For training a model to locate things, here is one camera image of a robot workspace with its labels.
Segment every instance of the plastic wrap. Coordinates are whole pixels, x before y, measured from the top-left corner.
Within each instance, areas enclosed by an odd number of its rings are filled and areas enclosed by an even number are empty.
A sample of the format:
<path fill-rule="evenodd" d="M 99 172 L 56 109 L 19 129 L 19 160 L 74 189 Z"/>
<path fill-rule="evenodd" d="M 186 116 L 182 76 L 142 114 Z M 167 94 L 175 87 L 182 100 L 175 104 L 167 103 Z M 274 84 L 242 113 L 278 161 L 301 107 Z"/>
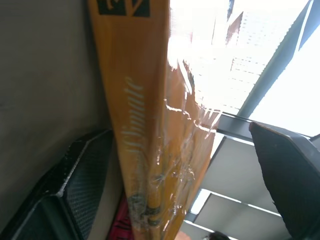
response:
<path fill-rule="evenodd" d="M 192 2 L 88 3 L 134 238 L 173 240 L 221 114 L 192 74 Z"/>

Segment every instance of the red fabric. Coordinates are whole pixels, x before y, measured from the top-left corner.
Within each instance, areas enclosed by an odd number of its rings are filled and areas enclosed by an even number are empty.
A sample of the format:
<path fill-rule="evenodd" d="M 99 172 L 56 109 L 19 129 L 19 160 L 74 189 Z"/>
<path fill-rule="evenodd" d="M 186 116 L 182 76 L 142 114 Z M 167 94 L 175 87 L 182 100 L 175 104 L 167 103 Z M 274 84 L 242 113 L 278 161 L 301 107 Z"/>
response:
<path fill-rule="evenodd" d="M 125 194 L 122 196 L 108 240 L 134 240 Z"/>

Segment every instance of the black logo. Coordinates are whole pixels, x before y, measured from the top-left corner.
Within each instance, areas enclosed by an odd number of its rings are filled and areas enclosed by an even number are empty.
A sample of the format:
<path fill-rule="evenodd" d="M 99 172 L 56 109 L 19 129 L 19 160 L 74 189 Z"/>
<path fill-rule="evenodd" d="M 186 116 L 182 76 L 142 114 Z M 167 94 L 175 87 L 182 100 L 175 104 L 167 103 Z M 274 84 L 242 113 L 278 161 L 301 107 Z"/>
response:
<path fill-rule="evenodd" d="M 100 15 L 150 17 L 150 0 L 97 0 Z"/>

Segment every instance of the clear plastic film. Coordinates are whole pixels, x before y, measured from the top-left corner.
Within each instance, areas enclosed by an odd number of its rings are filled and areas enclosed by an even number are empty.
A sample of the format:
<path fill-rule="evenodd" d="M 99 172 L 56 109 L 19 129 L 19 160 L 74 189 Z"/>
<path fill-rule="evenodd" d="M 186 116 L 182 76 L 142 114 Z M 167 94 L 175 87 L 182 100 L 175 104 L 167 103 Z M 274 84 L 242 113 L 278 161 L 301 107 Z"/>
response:
<path fill-rule="evenodd" d="M 193 4 L 88 5 L 134 238 L 174 240 L 209 166 L 221 115 L 205 104 L 206 86 L 193 75 Z"/>

